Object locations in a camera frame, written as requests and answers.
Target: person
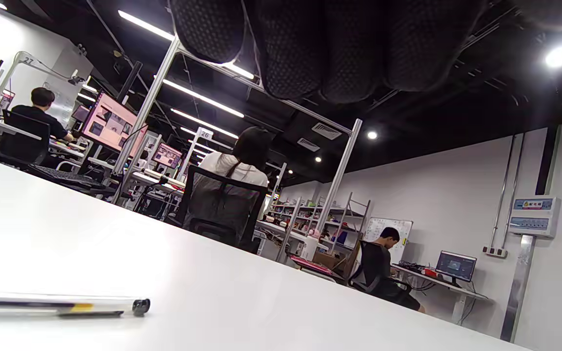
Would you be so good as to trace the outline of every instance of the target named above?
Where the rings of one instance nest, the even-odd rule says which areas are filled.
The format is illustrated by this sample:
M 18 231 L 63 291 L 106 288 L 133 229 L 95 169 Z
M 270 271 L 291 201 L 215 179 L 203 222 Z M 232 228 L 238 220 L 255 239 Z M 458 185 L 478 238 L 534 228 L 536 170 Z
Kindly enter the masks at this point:
M 75 140 L 73 135 L 62 127 L 62 124 L 60 124 L 58 120 L 45 113 L 55 100 L 56 94 L 54 94 L 53 91 L 45 89 L 44 87 L 37 87 L 32 90 L 33 106 L 18 105 L 14 106 L 11 111 L 13 113 L 18 113 L 22 116 L 49 124 L 52 136 L 66 141 L 73 141 Z
M 149 151 L 142 150 L 142 153 L 140 154 L 140 158 L 138 159 L 138 163 L 136 164 L 136 166 L 140 168 L 147 167 L 147 163 L 148 163 L 147 158 L 149 158 Z
M 231 154 L 213 151 L 199 167 L 233 180 L 256 186 L 268 186 L 268 177 L 261 171 L 268 160 L 272 138 L 261 127 L 247 128 L 240 134 Z
M 389 249 L 394 247 L 399 241 L 399 231 L 392 227 L 386 227 L 377 240 L 366 242 L 361 252 L 361 263 L 363 265 L 366 285 L 369 286 L 377 277 L 390 278 L 392 276 L 395 271 L 391 267 L 392 256 L 390 255 Z M 399 293 L 400 288 L 395 282 L 383 280 L 372 290 L 370 295 L 391 301 L 397 298 Z M 404 299 L 397 303 L 408 309 L 426 313 L 424 306 L 420 305 L 411 295 L 406 294 Z

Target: electrical box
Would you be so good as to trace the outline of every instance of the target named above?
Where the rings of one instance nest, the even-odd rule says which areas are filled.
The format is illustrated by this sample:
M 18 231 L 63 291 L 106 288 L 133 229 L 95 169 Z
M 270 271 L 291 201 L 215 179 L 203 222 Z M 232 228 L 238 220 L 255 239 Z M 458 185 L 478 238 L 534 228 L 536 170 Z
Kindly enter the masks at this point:
M 560 204 L 559 198 L 545 195 L 516 198 L 509 218 L 509 233 L 554 238 Z

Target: air vent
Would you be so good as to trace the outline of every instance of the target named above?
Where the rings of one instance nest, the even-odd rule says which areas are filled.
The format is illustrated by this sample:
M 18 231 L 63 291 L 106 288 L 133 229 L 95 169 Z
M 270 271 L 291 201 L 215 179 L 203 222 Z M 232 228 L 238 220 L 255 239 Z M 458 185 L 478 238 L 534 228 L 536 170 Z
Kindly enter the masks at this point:
M 329 138 L 330 140 L 333 140 L 333 139 L 341 136 L 340 132 L 338 132 L 335 129 L 333 129 L 332 127 L 329 127 L 329 126 L 327 126 L 325 124 L 322 124 L 322 123 L 316 124 L 312 128 L 312 131 L 320 134 L 321 136 L 323 136 L 325 138 Z
M 306 149 L 309 149 L 311 151 L 318 151 L 320 149 L 319 146 L 317 146 L 316 144 L 314 144 L 313 142 L 310 142 L 309 140 L 305 139 L 305 138 L 300 138 L 298 141 L 299 145 L 305 147 Z

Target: keyboard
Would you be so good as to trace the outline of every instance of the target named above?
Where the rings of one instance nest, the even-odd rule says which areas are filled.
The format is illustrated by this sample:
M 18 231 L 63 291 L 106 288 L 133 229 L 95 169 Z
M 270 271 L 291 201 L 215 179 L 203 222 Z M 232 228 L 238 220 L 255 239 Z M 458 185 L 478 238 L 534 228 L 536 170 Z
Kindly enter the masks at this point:
M 105 186 L 87 175 L 73 174 L 69 172 L 56 171 L 52 168 L 30 165 L 31 169 L 36 171 L 42 176 L 50 178 L 51 181 L 56 183 L 66 183 L 75 186 L 84 186 L 90 188 L 104 189 Z

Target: office chair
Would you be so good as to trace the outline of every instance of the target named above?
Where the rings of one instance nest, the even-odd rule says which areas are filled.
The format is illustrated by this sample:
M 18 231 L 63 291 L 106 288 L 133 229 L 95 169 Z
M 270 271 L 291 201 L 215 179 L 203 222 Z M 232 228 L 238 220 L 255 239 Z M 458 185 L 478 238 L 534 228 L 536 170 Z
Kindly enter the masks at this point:
M 0 162 L 23 170 L 30 164 L 40 164 L 49 150 L 49 124 L 6 110 L 3 114 L 6 124 L 39 136 L 41 140 L 22 134 L 3 134 L 0 136 Z
M 363 274 L 363 249 L 368 245 L 366 242 L 361 241 L 360 246 L 357 252 L 357 258 L 355 258 L 355 263 L 353 265 L 350 278 L 348 280 L 348 286 L 361 291 L 362 293 L 367 293 L 368 295 L 372 295 L 375 291 L 376 287 L 379 284 L 402 284 L 404 289 L 399 288 L 397 294 L 393 295 L 391 298 L 388 298 L 388 301 L 393 302 L 394 304 L 400 304 L 406 296 L 411 293 L 412 287 L 408 283 L 405 283 L 401 280 L 397 280 L 391 277 L 382 278 L 378 276 L 374 278 L 370 285 L 366 285 L 365 275 Z
M 257 216 L 268 189 L 190 166 L 175 219 L 178 227 L 250 253 Z

